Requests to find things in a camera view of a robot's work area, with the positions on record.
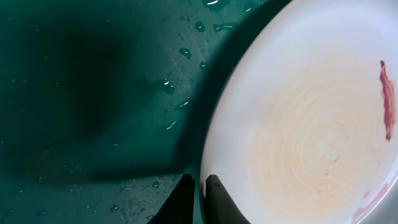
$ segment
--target food stain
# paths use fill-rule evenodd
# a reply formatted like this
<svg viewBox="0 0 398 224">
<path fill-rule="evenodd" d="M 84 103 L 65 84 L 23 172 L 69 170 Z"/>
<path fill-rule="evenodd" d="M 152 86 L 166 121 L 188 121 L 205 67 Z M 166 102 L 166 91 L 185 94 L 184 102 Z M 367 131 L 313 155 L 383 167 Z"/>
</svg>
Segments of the food stain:
<svg viewBox="0 0 398 224">
<path fill-rule="evenodd" d="M 386 140 L 390 141 L 393 127 L 396 123 L 396 96 L 394 93 L 394 82 L 388 79 L 386 64 L 381 63 L 380 81 L 383 85 L 382 96 L 384 99 L 384 125 L 386 126 Z"/>
<path fill-rule="evenodd" d="M 365 207 L 359 208 L 353 215 L 352 221 L 355 222 L 361 215 L 367 212 L 370 208 L 372 208 L 375 204 L 377 204 L 387 193 L 388 191 L 388 183 L 383 184 L 380 188 L 379 192 L 372 198 L 372 200 L 366 204 Z"/>
<path fill-rule="evenodd" d="M 363 199 L 365 199 L 365 198 L 367 198 L 368 196 L 369 196 L 369 193 L 370 193 L 371 191 L 370 190 L 368 190 L 364 195 L 363 195 Z"/>
</svg>

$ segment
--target wet table surface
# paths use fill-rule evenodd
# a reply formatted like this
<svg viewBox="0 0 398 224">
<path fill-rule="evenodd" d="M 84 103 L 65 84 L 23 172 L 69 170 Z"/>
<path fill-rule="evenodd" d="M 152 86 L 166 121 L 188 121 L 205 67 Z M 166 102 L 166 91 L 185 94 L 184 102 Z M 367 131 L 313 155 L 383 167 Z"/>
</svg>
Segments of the wet table surface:
<svg viewBox="0 0 398 224">
<path fill-rule="evenodd" d="M 0 2 L 0 223 L 147 223 L 198 177 L 177 150 L 192 100 L 261 3 Z"/>
</svg>

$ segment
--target white plate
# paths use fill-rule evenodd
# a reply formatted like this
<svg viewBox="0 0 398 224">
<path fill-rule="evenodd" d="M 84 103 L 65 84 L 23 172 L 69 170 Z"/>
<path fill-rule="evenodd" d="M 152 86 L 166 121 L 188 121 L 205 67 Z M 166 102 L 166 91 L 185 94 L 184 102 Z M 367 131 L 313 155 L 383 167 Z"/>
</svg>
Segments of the white plate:
<svg viewBox="0 0 398 224">
<path fill-rule="evenodd" d="M 366 223 L 397 179 L 381 60 L 397 82 L 397 0 L 293 0 L 224 89 L 201 184 L 216 174 L 253 224 Z"/>
</svg>

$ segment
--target green surface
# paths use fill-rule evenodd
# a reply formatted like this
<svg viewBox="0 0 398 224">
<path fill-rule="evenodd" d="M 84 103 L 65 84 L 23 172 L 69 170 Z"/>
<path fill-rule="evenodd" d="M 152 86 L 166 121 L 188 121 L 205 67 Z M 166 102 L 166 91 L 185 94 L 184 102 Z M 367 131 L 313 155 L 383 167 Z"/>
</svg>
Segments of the green surface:
<svg viewBox="0 0 398 224">
<path fill-rule="evenodd" d="M 209 2 L 0 2 L 1 224 L 147 223 L 198 178 L 217 97 L 273 17 L 231 33 L 261 2 Z"/>
</svg>

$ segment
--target water droplet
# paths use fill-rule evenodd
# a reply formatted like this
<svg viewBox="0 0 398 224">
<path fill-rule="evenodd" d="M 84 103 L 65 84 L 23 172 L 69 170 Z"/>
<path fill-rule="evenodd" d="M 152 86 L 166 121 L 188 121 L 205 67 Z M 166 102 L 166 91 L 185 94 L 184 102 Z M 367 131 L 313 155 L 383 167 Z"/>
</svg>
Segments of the water droplet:
<svg viewBox="0 0 398 224">
<path fill-rule="evenodd" d="M 111 211 L 111 212 L 116 212 L 117 210 L 119 209 L 119 206 L 116 204 L 116 205 L 113 205 L 113 206 L 111 206 L 110 208 L 109 208 L 109 210 Z"/>
<path fill-rule="evenodd" d="M 205 25 L 202 23 L 202 22 L 200 22 L 200 21 L 198 21 L 198 22 L 196 22 L 195 23 L 195 29 L 198 31 L 198 32 L 204 32 L 206 29 L 205 29 Z"/>
<path fill-rule="evenodd" d="M 147 216 L 147 219 L 148 220 L 151 220 L 151 219 L 153 219 L 155 217 L 155 215 L 149 215 L 149 216 Z"/>
<path fill-rule="evenodd" d="M 155 189 L 158 189 L 159 188 L 159 184 L 160 184 L 159 181 L 155 181 L 155 182 L 152 183 L 152 187 L 155 188 Z"/>
<path fill-rule="evenodd" d="M 37 211 L 36 212 L 36 215 L 38 215 L 38 216 L 44 216 L 44 215 L 46 215 L 47 214 L 47 211 L 46 210 L 39 210 L 39 211 Z"/>
<path fill-rule="evenodd" d="M 184 55 L 187 59 L 190 59 L 192 54 L 191 51 L 189 51 L 186 48 L 181 48 L 180 50 L 178 50 L 180 52 L 180 54 Z"/>
<path fill-rule="evenodd" d="M 179 104 L 173 107 L 173 109 L 179 109 L 179 108 L 186 108 L 189 103 L 189 98 L 181 101 Z"/>
<path fill-rule="evenodd" d="M 237 22 L 227 22 L 224 24 L 214 24 L 213 29 L 215 32 L 219 32 L 221 30 L 232 30 L 238 25 Z"/>
<path fill-rule="evenodd" d="M 14 190 L 12 190 L 11 194 L 12 194 L 12 195 L 17 195 L 17 194 L 22 193 L 23 191 L 24 191 L 24 190 L 22 190 L 22 189 L 14 189 Z"/>
<path fill-rule="evenodd" d="M 207 62 L 200 62 L 200 64 L 199 64 L 199 67 L 200 68 L 207 68 L 209 66 L 209 63 L 207 63 Z"/>
<path fill-rule="evenodd" d="M 119 191 L 120 191 L 120 192 L 123 192 L 123 191 L 125 191 L 125 190 L 130 190 L 130 188 L 129 188 L 129 187 L 122 187 Z"/>
<path fill-rule="evenodd" d="M 181 33 L 178 33 L 177 35 L 181 38 L 182 41 L 184 41 L 184 38 L 182 38 Z"/>
<path fill-rule="evenodd" d="M 6 216 L 12 214 L 13 212 L 14 212 L 13 209 L 5 210 L 5 211 L 2 213 L 2 215 L 3 215 L 4 217 L 6 217 Z"/>
<path fill-rule="evenodd" d="M 168 128 L 166 128 L 167 130 L 169 130 L 170 128 L 172 128 L 173 127 L 173 125 L 176 123 L 177 121 L 174 121 L 173 123 L 172 123 L 172 125 L 170 125 Z"/>
<path fill-rule="evenodd" d="M 229 0 L 202 0 L 202 2 L 209 10 L 218 12 L 229 3 Z"/>
<path fill-rule="evenodd" d="M 175 90 L 175 86 L 171 85 L 170 81 L 168 81 L 166 78 L 164 80 L 153 81 L 153 85 L 157 85 L 155 86 L 156 88 L 163 90 L 168 94 L 173 94 Z"/>
<path fill-rule="evenodd" d="M 258 5 L 255 2 L 249 0 L 246 3 L 244 3 L 243 10 L 245 12 L 252 12 L 257 7 L 258 7 Z"/>
</svg>

